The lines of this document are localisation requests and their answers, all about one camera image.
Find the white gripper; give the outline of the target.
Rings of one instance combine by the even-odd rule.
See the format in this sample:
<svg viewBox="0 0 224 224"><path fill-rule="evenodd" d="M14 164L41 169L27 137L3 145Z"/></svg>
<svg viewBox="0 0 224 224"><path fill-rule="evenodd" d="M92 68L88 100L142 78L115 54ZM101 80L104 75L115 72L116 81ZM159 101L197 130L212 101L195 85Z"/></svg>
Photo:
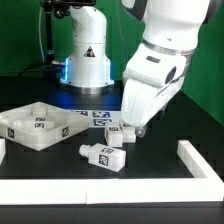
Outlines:
<svg viewBox="0 0 224 224"><path fill-rule="evenodd" d="M193 50L178 51L142 42L123 73L122 121L143 137L147 123L181 89Z"/></svg>

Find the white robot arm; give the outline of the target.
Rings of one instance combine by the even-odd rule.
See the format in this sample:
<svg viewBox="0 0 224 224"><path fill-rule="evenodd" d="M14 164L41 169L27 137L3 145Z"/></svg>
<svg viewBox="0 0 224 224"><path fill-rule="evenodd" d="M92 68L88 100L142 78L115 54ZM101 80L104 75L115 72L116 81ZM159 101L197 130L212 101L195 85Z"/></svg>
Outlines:
<svg viewBox="0 0 224 224"><path fill-rule="evenodd" d="M145 24L142 41L123 72L121 120L144 136L146 125L181 89L199 29L222 0L120 0L124 10ZM96 8L69 8L73 52L66 59L63 84L96 93L112 83L105 55L106 18Z"/></svg>

